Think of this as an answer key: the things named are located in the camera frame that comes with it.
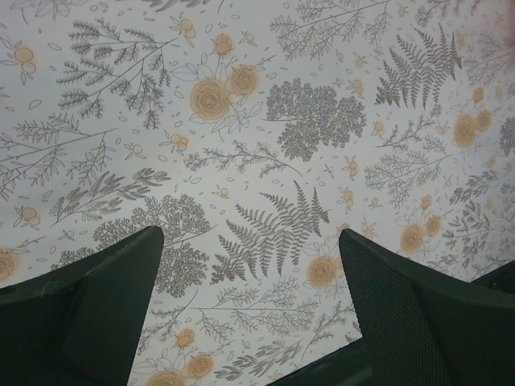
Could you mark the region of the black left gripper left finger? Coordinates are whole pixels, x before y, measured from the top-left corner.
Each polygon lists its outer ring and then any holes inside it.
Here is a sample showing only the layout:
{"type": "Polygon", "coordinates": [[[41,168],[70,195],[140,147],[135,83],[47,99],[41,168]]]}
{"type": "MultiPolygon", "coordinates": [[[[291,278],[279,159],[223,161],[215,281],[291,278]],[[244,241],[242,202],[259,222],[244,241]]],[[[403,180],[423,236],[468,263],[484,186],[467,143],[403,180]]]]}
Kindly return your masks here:
{"type": "Polygon", "coordinates": [[[146,227],[1,290],[3,385],[126,385],[164,246],[146,227]]]}

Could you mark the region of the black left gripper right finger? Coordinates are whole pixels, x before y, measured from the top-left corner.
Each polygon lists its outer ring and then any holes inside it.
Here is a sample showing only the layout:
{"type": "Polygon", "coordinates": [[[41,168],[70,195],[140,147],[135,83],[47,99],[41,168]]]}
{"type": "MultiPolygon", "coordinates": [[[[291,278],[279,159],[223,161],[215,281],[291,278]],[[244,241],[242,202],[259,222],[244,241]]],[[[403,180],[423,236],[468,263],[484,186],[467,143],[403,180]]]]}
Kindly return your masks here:
{"type": "Polygon", "coordinates": [[[375,385],[512,385],[514,264],[472,282],[351,229],[339,250],[375,385]]]}

